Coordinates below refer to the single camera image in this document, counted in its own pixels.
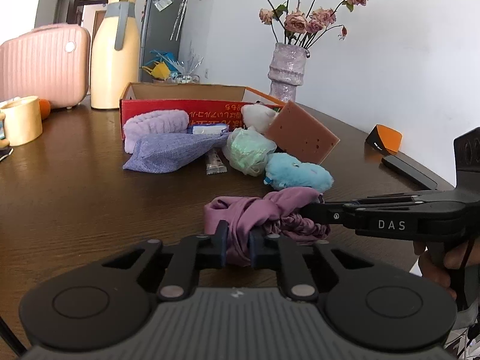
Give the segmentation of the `person's right hand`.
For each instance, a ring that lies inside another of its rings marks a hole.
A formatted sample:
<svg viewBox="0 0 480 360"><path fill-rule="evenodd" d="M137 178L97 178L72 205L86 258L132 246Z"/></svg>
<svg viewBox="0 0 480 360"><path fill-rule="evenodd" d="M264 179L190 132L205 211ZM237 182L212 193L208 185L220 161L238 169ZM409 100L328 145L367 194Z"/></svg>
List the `person's right hand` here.
<svg viewBox="0 0 480 360"><path fill-rule="evenodd" d="M422 276L446 289L454 299L456 299L456 292L451 288L451 278L448 271L461 267L467 247L468 244L465 243L451 250L445 255L442 265L439 265L433 262L431 253L425 244L421 242L413 243L414 254L418 257L418 266Z"/></svg>

